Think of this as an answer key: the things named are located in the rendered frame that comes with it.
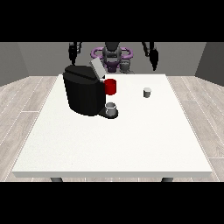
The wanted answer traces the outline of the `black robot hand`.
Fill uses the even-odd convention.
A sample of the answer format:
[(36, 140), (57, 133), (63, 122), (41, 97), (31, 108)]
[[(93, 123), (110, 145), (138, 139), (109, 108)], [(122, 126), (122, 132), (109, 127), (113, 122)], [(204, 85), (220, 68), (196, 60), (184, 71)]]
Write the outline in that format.
[(81, 42), (70, 42), (68, 47), (69, 59), (75, 64), (77, 55), (81, 53)]
[(153, 70), (157, 69), (158, 66), (158, 50), (154, 42), (143, 42), (143, 51), (145, 56), (149, 58)]

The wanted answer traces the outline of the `pale grey machine lid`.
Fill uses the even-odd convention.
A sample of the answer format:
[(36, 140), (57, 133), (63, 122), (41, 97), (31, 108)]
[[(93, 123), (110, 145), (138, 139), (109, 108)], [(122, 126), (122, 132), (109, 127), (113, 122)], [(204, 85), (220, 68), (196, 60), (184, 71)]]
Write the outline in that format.
[(99, 58), (92, 59), (90, 66), (94, 69), (94, 72), (99, 80), (102, 80), (106, 74), (106, 71)]

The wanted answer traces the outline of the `black coffee machine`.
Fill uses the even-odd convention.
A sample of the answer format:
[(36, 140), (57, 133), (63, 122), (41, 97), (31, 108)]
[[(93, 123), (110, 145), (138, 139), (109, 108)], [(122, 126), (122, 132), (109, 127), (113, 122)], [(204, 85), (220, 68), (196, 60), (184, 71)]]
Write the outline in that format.
[(65, 68), (63, 81), (71, 110), (84, 116), (103, 116), (108, 119), (118, 117), (106, 114), (104, 80), (99, 80), (91, 66), (70, 65)]

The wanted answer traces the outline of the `red pod holder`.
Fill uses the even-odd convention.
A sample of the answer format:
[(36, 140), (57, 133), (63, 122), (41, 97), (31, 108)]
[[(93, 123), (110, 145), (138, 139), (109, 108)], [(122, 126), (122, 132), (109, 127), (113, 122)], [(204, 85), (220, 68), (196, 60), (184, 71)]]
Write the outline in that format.
[(104, 81), (104, 86), (106, 95), (114, 95), (116, 93), (116, 80), (106, 79)]

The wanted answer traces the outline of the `grey robot trunk, purple rings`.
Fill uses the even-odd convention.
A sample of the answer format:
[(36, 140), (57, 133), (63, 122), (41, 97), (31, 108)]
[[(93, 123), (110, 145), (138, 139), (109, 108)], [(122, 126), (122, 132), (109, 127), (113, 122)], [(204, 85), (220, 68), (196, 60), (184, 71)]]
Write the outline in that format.
[(94, 48), (90, 56), (92, 59), (99, 58), (109, 73), (115, 73), (116, 69), (119, 69), (121, 73), (128, 74), (133, 51), (127, 47), (120, 47), (118, 42), (106, 42), (103, 47)]

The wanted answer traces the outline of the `small grey cup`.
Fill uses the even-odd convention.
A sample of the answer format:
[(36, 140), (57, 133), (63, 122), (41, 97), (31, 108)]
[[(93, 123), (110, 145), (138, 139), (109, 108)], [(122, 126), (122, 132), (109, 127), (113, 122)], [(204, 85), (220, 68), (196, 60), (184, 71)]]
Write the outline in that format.
[(116, 105), (113, 102), (107, 102), (105, 109), (108, 116), (114, 116), (116, 114)]

